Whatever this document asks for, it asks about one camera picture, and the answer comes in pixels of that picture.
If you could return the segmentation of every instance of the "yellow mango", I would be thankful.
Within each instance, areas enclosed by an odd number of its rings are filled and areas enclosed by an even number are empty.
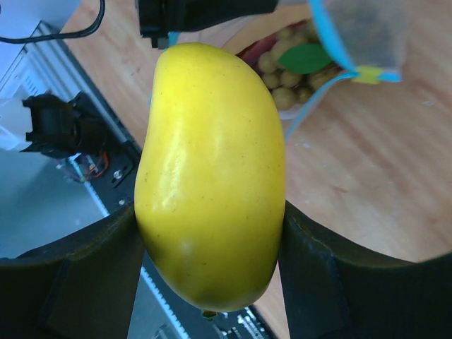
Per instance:
[[[284,207],[283,131],[258,74],[216,47],[169,48],[135,186],[138,227],[165,282],[203,310],[252,304],[275,269]]]

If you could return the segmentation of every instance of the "plastic bag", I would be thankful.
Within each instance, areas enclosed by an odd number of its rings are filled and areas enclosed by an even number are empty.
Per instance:
[[[285,128],[287,140],[333,84],[347,79],[368,84],[399,82],[405,61],[408,28],[400,0],[308,0],[307,3],[309,6],[282,7],[272,14],[238,18],[200,32],[172,33],[170,45],[202,42],[241,56],[255,42],[311,18],[323,48],[343,71],[318,88],[305,104],[279,112],[282,120],[290,121]]]

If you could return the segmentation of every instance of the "tabletop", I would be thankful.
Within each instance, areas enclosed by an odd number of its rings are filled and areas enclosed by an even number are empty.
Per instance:
[[[335,85],[287,142],[287,199],[358,244],[423,261],[452,250],[452,2],[404,4],[410,20],[404,82]],[[82,0],[64,31],[90,25],[97,10],[98,0]],[[225,49],[238,52],[282,27],[282,18],[309,17],[306,6],[282,11],[251,20]],[[109,0],[96,33],[66,43],[143,145],[160,52],[140,38],[134,1]],[[284,339],[278,274],[256,306]]]

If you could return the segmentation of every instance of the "black cable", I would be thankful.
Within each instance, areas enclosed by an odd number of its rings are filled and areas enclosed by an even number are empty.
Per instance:
[[[68,33],[54,33],[48,35],[42,35],[40,37],[22,37],[22,38],[11,38],[11,37],[0,37],[0,42],[5,42],[7,44],[27,44],[29,42],[41,42],[48,40],[61,40],[61,39],[77,39],[79,37],[87,37],[93,34],[99,27],[104,18],[105,14],[105,0],[99,0],[100,7],[97,18],[94,22],[84,30],[79,30],[77,32]]]

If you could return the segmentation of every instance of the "bag of fruit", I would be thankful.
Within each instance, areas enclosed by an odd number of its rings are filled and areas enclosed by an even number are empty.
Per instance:
[[[287,139],[334,83],[402,81],[407,33],[400,0],[307,0],[172,34],[170,44],[202,42],[242,58],[272,92]]]

